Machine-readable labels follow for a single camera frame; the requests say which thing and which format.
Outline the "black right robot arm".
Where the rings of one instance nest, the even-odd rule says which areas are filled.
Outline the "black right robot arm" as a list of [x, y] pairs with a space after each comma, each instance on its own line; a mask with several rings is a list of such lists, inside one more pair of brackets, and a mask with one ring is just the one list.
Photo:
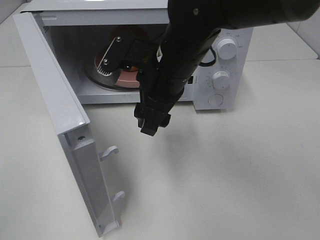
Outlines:
[[98, 69], [138, 69], [140, 101], [134, 116], [141, 132], [153, 136], [169, 124], [170, 110], [222, 29], [304, 21], [319, 6], [317, 0], [170, 0], [160, 43], [123, 32], [113, 39]]

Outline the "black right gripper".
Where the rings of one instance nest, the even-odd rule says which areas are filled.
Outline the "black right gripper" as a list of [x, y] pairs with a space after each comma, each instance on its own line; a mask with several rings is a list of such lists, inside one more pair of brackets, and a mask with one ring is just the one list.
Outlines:
[[[130, 36], [116, 36], [96, 65], [96, 70], [108, 76], [118, 69], [129, 71], [132, 65], [125, 63], [130, 49]], [[134, 116], [140, 132], [154, 136], [158, 128], [165, 128], [171, 119], [170, 110], [184, 93], [185, 85], [198, 66], [198, 49], [193, 44], [183, 44], [165, 39], [154, 44], [151, 58], [144, 69], [139, 69], [140, 101], [136, 103]]]

